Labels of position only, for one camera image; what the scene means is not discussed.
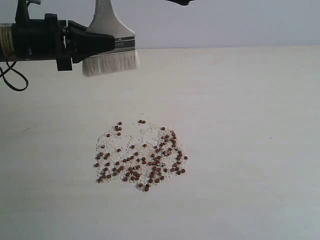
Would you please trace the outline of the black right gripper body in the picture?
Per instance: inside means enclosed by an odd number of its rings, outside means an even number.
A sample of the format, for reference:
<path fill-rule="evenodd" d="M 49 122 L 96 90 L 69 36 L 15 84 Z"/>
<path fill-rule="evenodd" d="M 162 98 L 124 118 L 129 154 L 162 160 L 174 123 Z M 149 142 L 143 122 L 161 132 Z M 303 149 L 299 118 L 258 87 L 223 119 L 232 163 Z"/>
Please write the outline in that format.
<path fill-rule="evenodd" d="M 71 71 L 65 35 L 67 21 L 53 13 L 43 19 L 31 19 L 28 13 L 16 13 L 12 26 L 14 59 L 16 61 L 56 61 L 58 71 Z"/>

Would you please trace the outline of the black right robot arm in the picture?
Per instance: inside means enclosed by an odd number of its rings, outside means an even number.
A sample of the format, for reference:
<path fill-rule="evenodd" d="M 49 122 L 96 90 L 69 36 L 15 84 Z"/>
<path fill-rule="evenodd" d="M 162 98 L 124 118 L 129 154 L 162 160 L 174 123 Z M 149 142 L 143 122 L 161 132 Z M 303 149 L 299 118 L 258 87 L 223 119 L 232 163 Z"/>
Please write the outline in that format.
<path fill-rule="evenodd" d="M 58 19 L 53 13 L 32 19 L 30 4 L 41 1 L 18 1 L 15 22 L 1 23 L 1 62 L 55 60 L 58 71 L 71 71 L 74 64 L 82 63 L 87 77 L 138 67 L 136 34 L 120 21 L 110 0 L 95 2 L 89 26 Z"/>

